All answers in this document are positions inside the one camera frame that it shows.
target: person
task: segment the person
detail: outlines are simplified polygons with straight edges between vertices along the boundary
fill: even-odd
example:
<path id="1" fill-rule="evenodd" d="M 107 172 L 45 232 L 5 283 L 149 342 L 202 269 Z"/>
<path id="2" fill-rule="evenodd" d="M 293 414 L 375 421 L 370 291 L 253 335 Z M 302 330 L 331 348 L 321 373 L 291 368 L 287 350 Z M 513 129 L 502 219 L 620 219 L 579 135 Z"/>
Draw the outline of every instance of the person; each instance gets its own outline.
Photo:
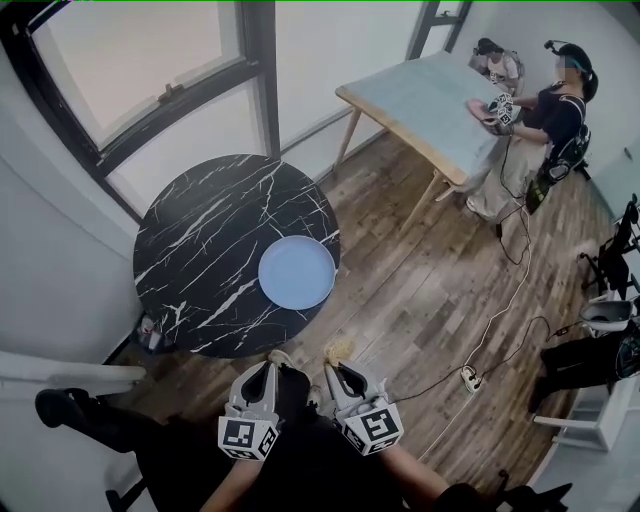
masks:
<path id="1" fill-rule="evenodd" d="M 467 207 L 481 217 L 497 221 L 513 199 L 523 197 L 529 174 L 573 139 L 586 115 L 586 104 L 598 89 L 591 60 L 582 48 L 565 44 L 558 50 L 556 71 L 560 81 L 537 96 L 514 98 L 513 104 L 528 109 L 522 122 L 503 128 L 511 138 L 484 183 L 467 198 Z"/>
<path id="2" fill-rule="evenodd" d="M 478 41 L 475 53 L 471 66 L 504 92 L 514 94 L 521 77 L 513 56 L 486 37 Z"/>
<path id="3" fill-rule="evenodd" d="M 640 330 L 631 321 L 622 332 L 568 341 L 543 350 L 540 358 L 546 376 L 536 381 L 529 400 L 531 413 L 561 389 L 600 386 L 635 375 L 640 371 Z"/>
<path id="4" fill-rule="evenodd" d="M 280 372 L 276 412 L 284 418 L 265 462 L 237 461 L 201 508 L 223 510 L 485 510 L 467 484 L 450 486 L 400 445 L 363 456 L 320 416 L 321 393 L 288 355 L 269 359 Z"/>

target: round black marble table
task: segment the round black marble table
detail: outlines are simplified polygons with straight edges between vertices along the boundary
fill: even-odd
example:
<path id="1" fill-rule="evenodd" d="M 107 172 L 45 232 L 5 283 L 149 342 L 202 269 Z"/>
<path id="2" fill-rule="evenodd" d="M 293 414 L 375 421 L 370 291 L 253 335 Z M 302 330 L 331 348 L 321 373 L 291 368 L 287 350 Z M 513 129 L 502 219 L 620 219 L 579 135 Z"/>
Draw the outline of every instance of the round black marble table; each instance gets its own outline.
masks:
<path id="1" fill-rule="evenodd" d="M 138 296 L 178 348 L 225 358 L 270 350 L 323 305 L 283 309 L 260 288 L 262 254 L 289 235 L 321 242 L 338 268 L 338 223 L 306 175 L 264 156 L 203 162 L 173 180 L 142 221 L 133 255 Z"/>

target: person wearing cap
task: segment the person wearing cap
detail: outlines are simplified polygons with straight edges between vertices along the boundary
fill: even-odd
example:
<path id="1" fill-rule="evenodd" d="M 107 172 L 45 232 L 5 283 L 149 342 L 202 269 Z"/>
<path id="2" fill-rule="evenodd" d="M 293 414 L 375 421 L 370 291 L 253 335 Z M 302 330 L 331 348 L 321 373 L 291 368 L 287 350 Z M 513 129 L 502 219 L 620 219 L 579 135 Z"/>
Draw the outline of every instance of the person wearing cap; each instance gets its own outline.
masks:
<path id="1" fill-rule="evenodd" d="M 478 41 L 475 53 L 471 66 L 504 92 L 513 94 L 520 79 L 515 59 L 486 37 Z"/>
<path id="2" fill-rule="evenodd" d="M 480 188 L 467 198 L 467 207 L 489 221 L 499 222 L 505 207 L 522 199 L 529 175 L 542 166 L 549 146 L 553 157 L 554 151 L 577 135 L 586 104 L 598 90 L 598 77 L 582 48 L 565 44 L 557 55 L 560 81 L 536 96 L 513 99 L 514 105 L 525 109 L 522 122 L 502 129 L 500 135 L 511 136 L 505 152 Z"/>

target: window frame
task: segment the window frame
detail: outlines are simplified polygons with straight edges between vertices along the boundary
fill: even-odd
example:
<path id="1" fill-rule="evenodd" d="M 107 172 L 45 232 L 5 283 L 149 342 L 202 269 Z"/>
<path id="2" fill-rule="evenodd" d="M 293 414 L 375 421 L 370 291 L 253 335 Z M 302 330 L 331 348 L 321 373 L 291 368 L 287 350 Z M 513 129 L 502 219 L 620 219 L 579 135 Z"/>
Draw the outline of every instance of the window frame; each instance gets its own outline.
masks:
<path id="1" fill-rule="evenodd" d="M 268 156 L 280 158 L 275 74 L 275 3 L 235 2 L 241 55 L 212 75 L 175 88 L 153 111 L 98 149 L 55 84 L 32 34 L 67 2 L 11 3 L 0 14 L 0 41 L 18 78 L 47 123 L 91 177 L 136 221 L 140 216 L 107 176 L 176 121 L 231 89 L 256 79 L 259 124 Z"/>

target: black hair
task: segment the black hair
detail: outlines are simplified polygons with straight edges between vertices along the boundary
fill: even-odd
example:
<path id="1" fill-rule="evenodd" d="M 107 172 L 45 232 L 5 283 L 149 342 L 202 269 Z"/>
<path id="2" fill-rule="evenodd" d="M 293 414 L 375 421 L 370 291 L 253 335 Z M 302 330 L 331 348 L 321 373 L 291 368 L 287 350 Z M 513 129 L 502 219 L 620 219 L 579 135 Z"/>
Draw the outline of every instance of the black hair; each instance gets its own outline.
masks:
<path id="1" fill-rule="evenodd" d="M 580 76 L 582 78 L 582 90 L 584 91 L 584 101 L 588 103 L 593 99 L 598 91 L 598 75 L 596 75 L 591 65 L 591 59 L 587 53 L 575 44 L 565 44 L 558 50 L 558 55 L 563 57 L 571 57 L 575 60 L 582 70 Z"/>
<path id="2" fill-rule="evenodd" d="M 483 37 L 478 40 L 478 55 L 486 55 L 487 53 L 496 52 L 504 53 L 504 49 L 498 46 L 491 39 Z"/>

